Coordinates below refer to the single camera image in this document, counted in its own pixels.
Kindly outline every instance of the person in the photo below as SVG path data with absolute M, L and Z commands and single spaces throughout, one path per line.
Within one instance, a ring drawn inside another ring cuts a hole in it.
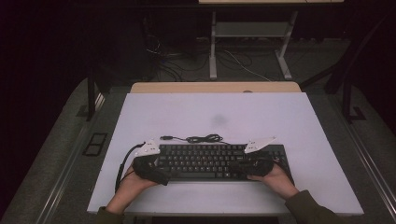
M 124 210 L 145 189 L 157 185 L 147 179 L 140 178 L 134 173 L 132 165 L 125 173 L 120 187 L 106 207 L 99 208 L 97 224 L 121 224 L 124 219 Z M 308 190 L 299 191 L 278 165 L 266 176 L 248 175 L 248 179 L 261 181 L 282 199 L 286 207 L 296 218 L 299 224 L 344 224 L 342 217 L 331 210 L 320 206 L 312 198 Z

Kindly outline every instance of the dark green sleeve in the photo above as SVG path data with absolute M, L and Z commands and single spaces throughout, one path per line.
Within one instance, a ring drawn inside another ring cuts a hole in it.
M 345 224 L 343 218 L 329 209 L 320 206 L 312 198 L 308 190 L 289 198 L 285 205 L 299 224 Z
M 96 215 L 96 224 L 121 224 L 124 215 L 116 215 L 106 211 L 105 207 L 100 207 Z

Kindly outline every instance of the black keyboard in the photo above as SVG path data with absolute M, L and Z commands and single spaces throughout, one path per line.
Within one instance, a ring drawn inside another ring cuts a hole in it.
M 283 145 L 268 145 L 259 151 L 245 154 L 247 145 L 160 145 L 157 167 L 171 173 L 172 180 L 246 181 L 244 174 L 233 172 L 230 161 L 264 156 L 278 161 L 290 172 Z

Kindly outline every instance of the floor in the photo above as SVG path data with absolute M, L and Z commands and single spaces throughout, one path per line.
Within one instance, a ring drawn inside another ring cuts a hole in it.
M 166 57 L 153 61 L 158 68 L 150 81 L 211 81 L 208 74 L 207 40 L 200 40 L 199 52 L 183 57 L 177 50 L 167 49 Z M 217 44 L 217 81 L 284 81 L 274 50 L 279 40 L 219 40 Z M 336 63 L 348 46 L 346 40 L 292 41 L 285 58 L 293 80 L 301 83 Z M 349 223 L 395 223 L 384 203 L 378 185 L 360 157 L 363 147 L 373 159 L 389 188 L 396 189 L 396 137 L 367 103 L 359 90 L 353 90 L 352 105 L 358 106 L 366 120 L 349 125 L 340 115 L 341 92 L 327 95 L 323 85 L 327 78 L 310 85 L 308 94 L 318 119 L 339 160 L 346 177 L 358 197 L 364 215 L 347 217 Z M 24 179 L 1 223 L 94 223 L 95 214 L 86 212 L 95 180 L 106 155 L 106 148 L 117 123 L 123 99 L 130 86 L 114 86 L 97 100 L 97 112 L 86 121 L 87 83 L 80 83 L 70 95 L 64 111 L 55 123 L 29 174 Z M 107 133 L 102 153 L 87 157 L 81 152 L 93 133 Z M 150 223 L 151 219 L 136 222 Z M 126 223 L 134 223 L 131 217 Z M 279 223 L 295 223 L 291 216 Z

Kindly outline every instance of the white metal stand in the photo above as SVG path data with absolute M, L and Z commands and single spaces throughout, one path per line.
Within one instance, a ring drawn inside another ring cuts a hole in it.
M 216 37 L 283 37 L 280 50 L 276 50 L 276 58 L 286 80 L 291 79 L 291 73 L 284 55 L 289 44 L 291 32 L 297 18 L 293 11 L 289 21 L 280 22 L 216 22 L 216 12 L 212 13 L 212 35 L 209 56 L 210 79 L 216 80 Z

